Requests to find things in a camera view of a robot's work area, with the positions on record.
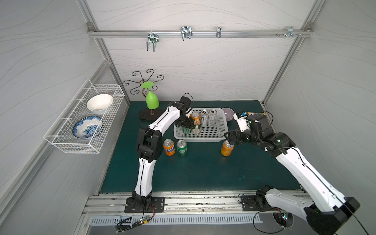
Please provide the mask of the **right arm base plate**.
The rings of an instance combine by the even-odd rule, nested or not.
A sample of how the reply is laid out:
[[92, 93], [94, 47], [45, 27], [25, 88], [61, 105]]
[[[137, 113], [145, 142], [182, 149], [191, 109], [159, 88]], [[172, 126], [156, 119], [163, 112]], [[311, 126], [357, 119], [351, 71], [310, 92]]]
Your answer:
[[264, 196], [240, 194], [238, 201], [242, 210], [246, 212], [266, 211], [272, 208]]

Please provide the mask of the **orange yellow drink can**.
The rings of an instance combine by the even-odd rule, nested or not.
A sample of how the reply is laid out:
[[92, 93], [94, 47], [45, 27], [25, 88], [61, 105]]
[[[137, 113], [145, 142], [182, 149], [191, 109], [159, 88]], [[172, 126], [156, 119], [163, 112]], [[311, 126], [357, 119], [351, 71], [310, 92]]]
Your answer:
[[228, 140], [223, 142], [222, 148], [221, 148], [221, 154], [224, 157], [229, 157], [234, 149], [234, 145], [230, 144]]

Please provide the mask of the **green soda can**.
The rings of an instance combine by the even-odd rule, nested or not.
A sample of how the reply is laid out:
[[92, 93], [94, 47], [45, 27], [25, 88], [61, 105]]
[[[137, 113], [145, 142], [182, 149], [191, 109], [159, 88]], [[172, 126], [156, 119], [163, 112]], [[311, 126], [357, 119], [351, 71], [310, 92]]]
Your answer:
[[179, 156], [184, 157], [188, 152], [188, 144], [184, 140], [179, 140], [176, 145]]

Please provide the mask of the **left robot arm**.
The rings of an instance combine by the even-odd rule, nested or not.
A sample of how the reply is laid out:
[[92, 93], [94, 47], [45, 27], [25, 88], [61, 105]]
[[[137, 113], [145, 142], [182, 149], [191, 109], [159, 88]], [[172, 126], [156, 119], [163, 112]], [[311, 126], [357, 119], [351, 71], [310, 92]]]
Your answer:
[[181, 96], [179, 101], [170, 102], [153, 123], [139, 129], [137, 138], [139, 173], [131, 198], [135, 204], [145, 210], [152, 204], [152, 177], [156, 161], [164, 150], [163, 135], [173, 124], [192, 128], [194, 120], [188, 116], [192, 109], [193, 99]]

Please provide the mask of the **orange Fanta can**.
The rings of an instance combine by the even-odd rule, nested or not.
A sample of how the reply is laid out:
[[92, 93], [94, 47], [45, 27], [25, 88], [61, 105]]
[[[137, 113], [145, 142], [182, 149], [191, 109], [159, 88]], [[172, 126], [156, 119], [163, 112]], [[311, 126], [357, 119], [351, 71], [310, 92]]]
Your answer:
[[166, 139], [163, 143], [163, 147], [167, 156], [172, 156], [175, 154], [175, 144], [172, 139]]

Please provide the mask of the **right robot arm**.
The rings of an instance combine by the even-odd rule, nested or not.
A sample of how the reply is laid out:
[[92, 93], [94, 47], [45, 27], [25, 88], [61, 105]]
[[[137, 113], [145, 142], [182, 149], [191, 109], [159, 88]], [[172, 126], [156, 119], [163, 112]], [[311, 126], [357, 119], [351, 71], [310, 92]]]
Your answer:
[[360, 203], [333, 187], [285, 133], [262, 136], [260, 131], [236, 130], [224, 136], [232, 145], [258, 145], [281, 163], [310, 196], [302, 199], [265, 186], [256, 193], [257, 206], [261, 210], [282, 209], [305, 220], [317, 234], [334, 235], [359, 209]]

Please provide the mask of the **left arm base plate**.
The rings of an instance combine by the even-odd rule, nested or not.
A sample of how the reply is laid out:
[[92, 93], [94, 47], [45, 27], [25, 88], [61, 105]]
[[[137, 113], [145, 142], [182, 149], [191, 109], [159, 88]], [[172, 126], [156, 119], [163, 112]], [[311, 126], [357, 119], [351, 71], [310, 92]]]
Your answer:
[[127, 198], [125, 213], [162, 213], [165, 207], [165, 197], [149, 197], [147, 199]]

